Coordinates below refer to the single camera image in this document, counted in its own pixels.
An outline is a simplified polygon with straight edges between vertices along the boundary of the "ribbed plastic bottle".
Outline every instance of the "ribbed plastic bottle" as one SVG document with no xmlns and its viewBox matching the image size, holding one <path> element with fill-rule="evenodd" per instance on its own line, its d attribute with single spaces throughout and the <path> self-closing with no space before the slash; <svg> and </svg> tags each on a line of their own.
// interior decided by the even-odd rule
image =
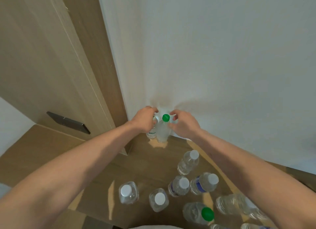
<svg viewBox="0 0 316 229">
<path fill-rule="evenodd" d="M 181 175 L 188 175 L 198 165 L 199 155 L 197 150 L 187 151 L 178 164 L 178 172 Z"/>
<path fill-rule="evenodd" d="M 221 196 L 216 199 L 215 204 L 217 209 L 226 215 L 245 214 L 253 219 L 268 219 L 267 215 L 242 194 Z"/>
<path fill-rule="evenodd" d="M 208 225 L 214 220 L 214 212 L 201 202 L 187 203 L 183 207 L 183 217 L 187 221 Z"/>
<path fill-rule="evenodd" d="M 190 190 L 190 182 L 184 176 L 176 176 L 168 186 L 169 194 L 173 197 L 184 196 Z"/>
<path fill-rule="evenodd" d="M 157 136 L 156 131 L 157 131 L 158 119 L 157 119 L 156 115 L 153 116 L 153 124 L 154 124 L 154 127 L 148 133 L 146 133 L 146 136 L 149 139 L 153 139 Z"/>
<path fill-rule="evenodd" d="M 135 182 L 122 184 L 118 189 L 118 196 L 122 204 L 132 204 L 139 199 L 139 193 Z"/>
<path fill-rule="evenodd" d="M 168 196 L 164 189 L 158 188 L 149 195 L 149 203 L 155 212 L 160 212 L 169 205 Z"/>
<path fill-rule="evenodd" d="M 219 182 L 218 176 L 209 172 L 204 172 L 190 182 L 191 192 L 199 195 L 203 192 L 212 192 Z"/>
<path fill-rule="evenodd" d="M 212 224 L 212 225 L 210 225 L 210 229 L 229 229 L 229 228 L 223 227 L 223 226 L 220 226 L 217 224 Z"/>
<path fill-rule="evenodd" d="M 170 120 L 170 116 L 168 114 L 164 114 L 162 116 L 162 120 L 157 125 L 157 141 L 158 142 L 166 142 L 168 140 L 168 136 L 170 135 L 171 129 L 168 127 L 168 123 Z"/>
<path fill-rule="evenodd" d="M 255 224 L 244 223 L 241 225 L 240 229 L 273 229 L 272 227 L 258 226 Z"/>
</svg>

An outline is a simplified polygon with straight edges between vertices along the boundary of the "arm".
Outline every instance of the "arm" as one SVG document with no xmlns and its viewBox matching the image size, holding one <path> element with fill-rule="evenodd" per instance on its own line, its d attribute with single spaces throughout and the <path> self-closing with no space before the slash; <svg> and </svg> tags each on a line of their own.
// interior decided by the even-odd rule
<svg viewBox="0 0 316 229">
<path fill-rule="evenodd" d="M 42 228 L 68 207 L 120 150 L 140 132 L 152 128 L 157 108 L 135 117 L 58 156 L 27 176 L 0 200 L 3 228 Z"/>
<path fill-rule="evenodd" d="M 170 114 L 179 120 L 169 127 L 201 147 L 280 229 L 315 228 L 316 194 L 313 191 L 264 160 L 202 130 L 190 113 L 174 110 Z"/>
</svg>

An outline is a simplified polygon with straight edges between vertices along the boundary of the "bottle label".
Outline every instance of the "bottle label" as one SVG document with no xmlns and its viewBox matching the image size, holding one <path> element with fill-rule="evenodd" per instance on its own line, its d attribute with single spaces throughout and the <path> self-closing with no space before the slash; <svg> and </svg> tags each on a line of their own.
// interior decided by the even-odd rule
<svg viewBox="0 0 316 229">
<path fill-rule="evenodd" d="M 170 189 L 171 189 L 171 191 L 172 191 L 172 193 L 173 193 L 174 195 L 179 196 L 178 193 L 176 193 L 176 192 L 174 191 L 174 189 L 173 189 L 173 187 L 172 187 L 172 183 L 171 183 L 171 185 L 170 185 Z"/>
<path fill-rule="evenodd" d="M 200 184 L 200 176 L 197 176 L 197 178 L 195 179 L 195 184 L 196 184 L 196 186 L 197 186 L 197 189 L 198 189 L 200 192 L 206 192 L 206 191 L 202 188 L 202 186 L 201 186 L 201 184 Z"/>
</svg>

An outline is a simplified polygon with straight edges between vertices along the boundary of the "green bottle cap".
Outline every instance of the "green bottle cap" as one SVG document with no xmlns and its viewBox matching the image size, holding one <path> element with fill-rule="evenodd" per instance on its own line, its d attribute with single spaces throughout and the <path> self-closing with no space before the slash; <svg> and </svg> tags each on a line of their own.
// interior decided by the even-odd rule
<svg viewBox="0 0 316 229">
<path fill-rule="evenodd" d="M 212 221 L 214 219 L 214 211 L 209 207 L 204 207 L 202 209 L 202 217 L 206 221 Z"/>
<path fill-rule="evenodd" d="M 162 120 L 163 120 L 164 122 L 168 122 L 168 121 L 170 120 L 170 116 L 169 116 L 168 114 L 164 114 L 164 115 L 162 116 Z"/>
</svg>

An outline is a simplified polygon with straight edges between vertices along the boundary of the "frosted plastic bottle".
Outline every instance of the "frosted plastic bottle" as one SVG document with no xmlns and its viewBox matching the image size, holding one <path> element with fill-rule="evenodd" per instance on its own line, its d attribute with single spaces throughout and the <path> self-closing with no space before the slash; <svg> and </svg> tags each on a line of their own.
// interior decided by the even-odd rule
<svg viewBox="0 0 316 229">
<path fill-rule="evenodd" d="M 215 204 L 217 209 L 226 215 L 245 214 L 253 219 L 268 219 L 267 215 L 242 194 L 221 196 L 216 199 Z"/>
<path fill-rule="evenodd" d="M 217 175 L 204 172 L 202 175 L 191 180 L 191 192 L 195 195 L 199 195 L 203 192 L 212 192 L 216 189 L 218 181 Z"/>
<path fill-rule="evenodd" d="M 169 194 L 173 197 L 183 196 L 190 190 L 190 182 L 184 176 L 176 176 L 168 186 Z"/>
<path fill-rule="evenodd" d="M 162 116 L 162 120 L 158 123 L 158 126 L 157 126 L 158 142 L 166 142 L 168 140 L 168 136 L 171 131 L 171 129 L 168 127 L 169 120 L 170 120 L 170 116 L 168 114 L 164 114 Z"/>
<path fill-rule="evenodd" d="M 160 212 L 169 205 L 168 196 L 164 189 L 158 188 L 149 195 L 149 203 L 155 212 Z"/>
<path fill-rule="evenodd" d="M 182 212 L 184 219 L 201 225 L 208 225 L 214 219 L 212 209 L 201 202 L 185 204 Z"/>
<path fill-rule="evenodd" d="M 197 150 L 187 151 L 178 164 L 178 172 L 181 175 L 188 175 L 198 165 L 199 155 Z"/>
<path fill-rule="evenodd" d="M 273 229 L 272 227 L 258 226 L 255 224 L 244 223 L 241 225 L 240 229 Z"/>
<path fill-rule="evenodd" d="M 227 227 L 223 227 L 223 226 L 220 226 L 220 225 L 217 225 L 217 224 L 212 224 L 210 226 L 210 229 L 228 229 Z"/>
<path fill-rule="evenodd" d="M 139 199 L 139 193 L 135 182 L 127 182 L 118 189 L 118 196 L 122 204 L 132 204 Z"/>
<path fill-rule="evenodd" d="M 154 124 L 154 127 L 148 133 L 146 133 L 146 136 L 149 139 L 153 139 L 153 138 L 155 138 L 157 136 L 157 133 L 156 133 L 157 128 L 156 127 L 158 125 L 158 120 L 157 120 L 155 115 L 153 116 L 153 122 L 156 122 L 156 124 Z"/>
</svg>

